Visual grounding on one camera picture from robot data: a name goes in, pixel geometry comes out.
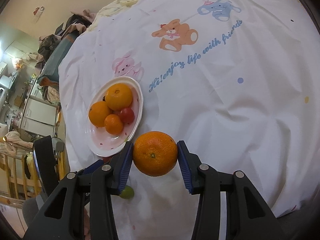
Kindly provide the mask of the large orange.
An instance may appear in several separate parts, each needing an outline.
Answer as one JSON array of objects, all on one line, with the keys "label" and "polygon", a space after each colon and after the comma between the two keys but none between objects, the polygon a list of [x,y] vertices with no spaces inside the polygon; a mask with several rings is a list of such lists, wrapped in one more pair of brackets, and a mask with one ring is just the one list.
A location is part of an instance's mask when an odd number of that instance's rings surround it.
[{"label": "large orange", "polygon": [[131,105],[133,94],[131,88],[124,83],[112,85],[105,93],[105,101],[113,111],[121,111]]},{"label": "large orange", "polygon": [[95,127],[104,127],[104,121],[110,114],[112,114],[112,110],[108,107],[107,103],[105,101],[98,101],[90,107],[88,117]]}]

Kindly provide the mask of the wooden drying rack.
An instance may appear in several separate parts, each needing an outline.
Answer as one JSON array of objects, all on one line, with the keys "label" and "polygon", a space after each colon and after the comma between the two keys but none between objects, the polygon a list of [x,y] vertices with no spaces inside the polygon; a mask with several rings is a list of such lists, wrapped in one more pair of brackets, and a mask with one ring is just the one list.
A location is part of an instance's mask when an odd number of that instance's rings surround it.
[{"label": "wooden drying rack", "polygon": [[[21,208],[23,203],[42,192],[33,158],[33,143],[21,139],[20,133],[1,137],[1,203]],[[66,174],[65,143],[52,138],[59,181]]]}]

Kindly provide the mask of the small mandarin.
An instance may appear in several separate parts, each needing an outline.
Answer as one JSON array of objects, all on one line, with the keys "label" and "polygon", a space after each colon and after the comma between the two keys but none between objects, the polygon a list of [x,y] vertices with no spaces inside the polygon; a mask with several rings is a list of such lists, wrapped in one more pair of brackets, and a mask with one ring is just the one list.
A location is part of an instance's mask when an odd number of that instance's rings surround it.
[{"label": "small mandarin", "polygon": [[159,177],[176,165],[178,149],[174,139],[166,133],[151,131],[140,135],[133,146],[133,162],[140,172]]},{"label": "small mandarin", "polygon": [[124,128],[123,122],[116,114],[108,115],[104,120],[105,129],[111,135],[119,135]]}]

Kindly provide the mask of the pink strawberry-pattern plate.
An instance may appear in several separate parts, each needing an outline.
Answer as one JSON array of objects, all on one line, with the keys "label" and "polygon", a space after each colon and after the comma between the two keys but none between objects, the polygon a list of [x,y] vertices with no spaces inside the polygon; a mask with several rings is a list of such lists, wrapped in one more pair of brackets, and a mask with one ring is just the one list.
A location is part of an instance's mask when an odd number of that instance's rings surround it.
[{"label": "pink strawberry-pattern plate", "polygon": [[137,130],[143,102],[140,85],[131,77],[116,77],[103,85],[87,111],[89,149],[100,157],[120,152]]}]

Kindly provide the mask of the white kitchen cabinet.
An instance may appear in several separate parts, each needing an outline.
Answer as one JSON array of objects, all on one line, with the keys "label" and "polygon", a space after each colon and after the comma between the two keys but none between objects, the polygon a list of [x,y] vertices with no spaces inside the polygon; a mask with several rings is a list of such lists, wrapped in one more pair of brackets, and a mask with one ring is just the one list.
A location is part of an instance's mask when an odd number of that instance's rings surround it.
[{"label": "white kitchen cabinet", "polygon": [[53,136],[57,107],[28,98],[20,120],[19,128],[42,137]]}]

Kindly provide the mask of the green grape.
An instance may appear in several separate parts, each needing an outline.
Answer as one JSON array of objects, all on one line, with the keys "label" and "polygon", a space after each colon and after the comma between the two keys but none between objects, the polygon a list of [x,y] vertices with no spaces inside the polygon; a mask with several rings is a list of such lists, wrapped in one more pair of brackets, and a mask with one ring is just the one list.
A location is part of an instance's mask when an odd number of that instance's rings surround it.
[{"label": "green grape", "polygon": [[123,199],[131,199],[135,196],[135,192],[132,187],[129,185],[126,185],[125,188],[120,193],[120,198]]}]

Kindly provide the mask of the pile of clothes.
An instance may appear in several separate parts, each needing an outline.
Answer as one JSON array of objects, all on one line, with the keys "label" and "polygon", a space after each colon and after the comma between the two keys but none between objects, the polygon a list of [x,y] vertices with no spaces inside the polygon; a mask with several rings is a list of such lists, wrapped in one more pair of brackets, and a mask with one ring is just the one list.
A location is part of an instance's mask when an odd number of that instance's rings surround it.
[{"label": "pile of clothes", "polygon": [[66,23],[57,27],[55,33],[39,38],[39,59],[35,65],[37,84],[44,101],[56,103],[59,96],[59,65],[76,39],[94,22],[96,13],[85,9],[73,12]]}]

